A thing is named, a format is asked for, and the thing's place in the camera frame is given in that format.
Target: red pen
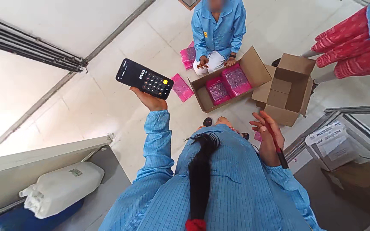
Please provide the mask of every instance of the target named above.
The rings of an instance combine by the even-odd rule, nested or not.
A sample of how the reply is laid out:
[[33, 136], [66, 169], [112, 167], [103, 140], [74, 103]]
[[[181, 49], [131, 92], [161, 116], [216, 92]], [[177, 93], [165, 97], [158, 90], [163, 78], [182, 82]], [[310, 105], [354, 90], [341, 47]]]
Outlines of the red pen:
[[288, 169], [289, 166], [288, 166], [288, 163], [285, 159], [284, 152], [279, 147], [278, 142], [276, 142], [275, 133], [273, 132], [272, 128], [270, 127], [270, 124], [266, 120], [265, 120], [265, 126], [268, 129], [270, 135], [272, 136], [273, 144], [275, 144], [275, 148], [276, 148], [276, 154], [278, 154], [278, 158], [279, 158], [279, 161], [281, 162], [282, 168], [283, 169]]

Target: ponytail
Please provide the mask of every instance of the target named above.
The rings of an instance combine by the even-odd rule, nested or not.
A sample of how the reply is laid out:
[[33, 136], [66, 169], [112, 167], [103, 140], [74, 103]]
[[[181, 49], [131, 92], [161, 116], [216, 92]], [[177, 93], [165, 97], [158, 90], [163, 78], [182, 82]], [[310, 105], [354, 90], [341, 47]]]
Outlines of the ponytail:
[[188, 227], [188, 225], [191, 225], [192, 220], [198, 221], [198, 227], [203, 222], [206, 228], [203, 218], [205, 217], [210, 191], [210, 160], [213, 153], [221, 145], [221, 141], [213, 132], [198, 134], [187, 140], [193, 140], [192, 144], [199, 143], [201, 146], [201, 149], [188, 166], [189, 183], [191, 186], [191, 218], [187, 222], [186, 227], [188, 230], [196, 230], [195, 228], [191, 229]]

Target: sleeve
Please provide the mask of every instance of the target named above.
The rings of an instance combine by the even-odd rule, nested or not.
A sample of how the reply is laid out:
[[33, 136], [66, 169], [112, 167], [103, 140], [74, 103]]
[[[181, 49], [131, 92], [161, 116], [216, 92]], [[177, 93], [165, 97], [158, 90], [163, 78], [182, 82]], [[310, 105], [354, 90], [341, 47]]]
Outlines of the sleeve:
[[236, 11], [236, 18], [234, 20], [234, 38], [231, 41], [231, 52], [238, 53], [240, 46], [242, 45], [242, 38], [246, 34], [246, 11], [243, 4]]
[[98, 231], [136, 230], [158, 189], [173, 176], [168, 110], [150, 112], [145, 132], [145, 165], [112, 205]]
[[264, 165], [266, 172], [270, 175], [272, 181], [280, 186], [294, 202], [295, 207], [305, 218], [306, 222], [314, 231], [324, 231], [316, 222], [316, 217], [310, 206], [308, 193], [303, 186], [295, 179], [289, 169], [283, 169], [281, 166], [269, 167]]
[[195, 42], [195, 50], [196, 50], [196, 60], [199, 62], [201, 56], [205, 55], [208, 57], [208, 52], [206, 50], [206, 43], [205, 43], [205, 35], [203, 34], [203, 28], [201, 20], [199, 19], [197, 11], [194, 12], [192, 16], [192, 36]]

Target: person's right hand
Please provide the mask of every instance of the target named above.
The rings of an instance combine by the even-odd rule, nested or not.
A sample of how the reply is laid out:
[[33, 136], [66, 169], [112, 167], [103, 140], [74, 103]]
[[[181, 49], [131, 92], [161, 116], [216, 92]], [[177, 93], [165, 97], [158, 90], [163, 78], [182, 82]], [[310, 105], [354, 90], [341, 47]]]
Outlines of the person's right hand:
[[261, 133], [262, 143], [260, 146], [260, 157], [262, 161], [270, 167], [280, 166], [281, 162], [279, 157], [276, 153], [275, 144], [273, 142], [272, 135], [268, 131], [268, 128], [265, 126], [265, 120], [269, 123], [270, 128], [272, 129], [273, 133], [275, 134], [276, 142], [278, 146], [283, 150], [285, 138], [279, 129], [278, 124], [264, 111], [260, 111], [260, 114], [253, 113], [252, 114], [258, 121], [250, 121], [249, 123], [253, 125], [252, 130]]
[[203, 67], [206, 67], [208, 68], [208, 66], [206, 65], [207, 63], [209, 63], [209, 59], [206, 57], [206, 56], [201, 56], [201, 58], [199, 59], [199, 64], [197, 65], [197, 68], [201, 68], [203, 69]]
[[139, 100], [150, 110], [150, 111], [164, 111], [168, 109], [167, 102], [163, 99], [159, 99], [155, 96], [151, 96], [148, 93], [141, 92], [136, 87], [130, 87]]

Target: black shoe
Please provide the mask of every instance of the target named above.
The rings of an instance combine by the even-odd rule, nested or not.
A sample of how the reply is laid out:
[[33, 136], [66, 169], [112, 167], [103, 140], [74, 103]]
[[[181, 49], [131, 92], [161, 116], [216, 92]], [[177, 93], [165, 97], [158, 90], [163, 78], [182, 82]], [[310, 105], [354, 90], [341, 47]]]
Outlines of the black shoe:
[[210, 126], [212, 126], [212, 118], [211, 118], [211, 117], [208, 117], [208, 118], [204, 119], [204, 121], [203, 121], [203, 125], [204, 125], [205, 127], [210, 127]]
[[272, 66], [273, 67], [277, 67], [278, 65], [279, 65], [279, 62], [281, 61], [281, 58], [279, 58], [279, 59], [277, 59], [277, 60], [275, 60], [275, 61], [273, 61], [272, 62]]
[[249, 140], [249, 134], [248, 133], [243, 132], [241, 134], [243, 134], [243, 137], [244, 137], [245, 140]]
[[315, 89], [316, 89], [316, 87], [317, 87], [318, 85], [319, 85], [319, 84], [316, 84], [315, 82], [313, 83], [313, 85], [312, 85], [311, 95], [312, 95], [313, 93], [315, 93], [314, 91], [315, 91]]

